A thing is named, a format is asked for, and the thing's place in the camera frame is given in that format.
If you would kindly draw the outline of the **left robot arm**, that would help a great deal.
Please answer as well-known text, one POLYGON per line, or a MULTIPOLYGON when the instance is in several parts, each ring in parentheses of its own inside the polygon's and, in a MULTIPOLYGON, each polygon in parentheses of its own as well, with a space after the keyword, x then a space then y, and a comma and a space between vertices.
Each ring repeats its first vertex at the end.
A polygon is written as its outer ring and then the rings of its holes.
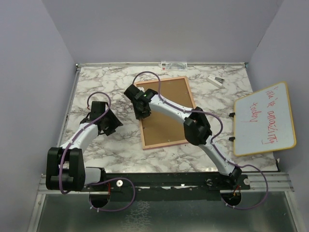
POLYGON ((59 190, 62 181, 64 191, 81 191, 91 185, 100 191, 106 187, 105 171, 98 167, 85 167, 83 153, 100 135, 109 136, 123 126, 107 102, 93 101, 91 111, 80 122, 76 133, 60 147, 52 147, 47 153, 46 187, 59 190))

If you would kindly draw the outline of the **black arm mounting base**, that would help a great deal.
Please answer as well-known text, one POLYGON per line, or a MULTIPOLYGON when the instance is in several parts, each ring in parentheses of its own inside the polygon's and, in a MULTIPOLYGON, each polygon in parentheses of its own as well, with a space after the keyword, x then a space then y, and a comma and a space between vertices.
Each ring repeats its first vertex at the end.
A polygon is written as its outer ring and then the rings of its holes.
POLYGON ((219 201, 221 193, 236 189, 249 190, 247 175, 242 174, 232 184, 218 172, 193 173, 106 173, 99 185, 86 185, 95 201, 109 199, 111 202, 134 201, 219 201))

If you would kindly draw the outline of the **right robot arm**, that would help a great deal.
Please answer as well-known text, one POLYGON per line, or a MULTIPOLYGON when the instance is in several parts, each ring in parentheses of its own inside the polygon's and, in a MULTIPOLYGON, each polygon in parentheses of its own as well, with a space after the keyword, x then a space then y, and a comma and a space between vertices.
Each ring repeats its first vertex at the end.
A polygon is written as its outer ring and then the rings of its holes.
POLYGON ((206 112, 201 108, 191 109, 176 104, 155 90, 147 89, 143 92, 133 84, 125 90, 124 95, 133 104, 136 119, 147 118, 152 111, 156 111, 181 123, 185 139, 190 144, 200 147, 217 167, 222 176, 223 186, 233 189, 239 184, 242 171, 215 145, 211 125, 206 118, 206 112))

